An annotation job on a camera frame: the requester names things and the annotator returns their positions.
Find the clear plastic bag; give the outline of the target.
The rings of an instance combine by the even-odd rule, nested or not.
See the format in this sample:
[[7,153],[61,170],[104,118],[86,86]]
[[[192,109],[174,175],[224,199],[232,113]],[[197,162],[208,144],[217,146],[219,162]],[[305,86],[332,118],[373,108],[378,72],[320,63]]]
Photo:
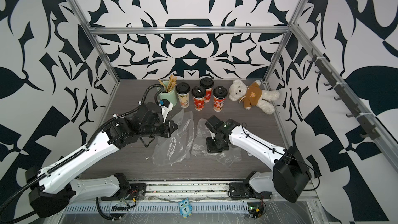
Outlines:
[[206,119],[200,119],[197,125],[196,137],[193,140],[191,154],[211,160],[217,160],[225,167],[230,167],[234,162],[242,161],[241,149],[230,146],[229,150],[221,153],[208,153],[206,139],[211,137],[209,129],[205,125]]
[[171,137],[155,139],[157,145],[152,155],[152,162],[159,167],[172,166],[190,158],[194,141],[193,112],[181,110],[172,120],[178,124],[178,129],[172,133]]

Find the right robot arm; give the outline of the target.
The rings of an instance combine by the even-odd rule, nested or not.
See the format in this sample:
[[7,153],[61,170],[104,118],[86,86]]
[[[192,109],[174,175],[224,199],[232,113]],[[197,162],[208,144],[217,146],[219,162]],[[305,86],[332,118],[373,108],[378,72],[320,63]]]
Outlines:
[[253,171],[242,183],[233,183],[229,190],[230,198],[267,198],[276,192],[291,203],[298,200],[312,175],[296,147],[283,148],[271,144],[232,119],[224,122],[211,116],[205,125],[211,133],[206,139],[208,153],[221,153],[234,145],[270,169],[267,173]]

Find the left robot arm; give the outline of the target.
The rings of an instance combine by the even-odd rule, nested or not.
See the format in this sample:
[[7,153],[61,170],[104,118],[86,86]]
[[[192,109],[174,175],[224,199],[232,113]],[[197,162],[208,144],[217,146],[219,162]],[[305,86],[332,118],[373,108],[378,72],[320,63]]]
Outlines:
[[144,137],[169,138],[177,130],[178,124],[165,120],[160,113],[134,114],[131,118],[115,116],[98,130],[93,141],[40,169],[36,176],[32,171],[26,173],[30,183],[38,179],[29,193],[30,206],[39,217],[45,218],[57,214],[74,201],[102,197],[121,200],[128,197],[131,187],[122,173],[86,180],[77,177],[129,144]]

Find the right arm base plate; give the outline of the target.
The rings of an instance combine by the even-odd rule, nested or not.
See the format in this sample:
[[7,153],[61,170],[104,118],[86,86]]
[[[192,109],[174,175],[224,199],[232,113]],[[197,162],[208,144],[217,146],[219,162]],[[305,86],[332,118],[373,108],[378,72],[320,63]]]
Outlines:
[[272,197],[272,192],[264,191],[261,193],[255,192],[247,183],[230,183],[228,196],[233,200],[242,199],[263,199],[269,200]]

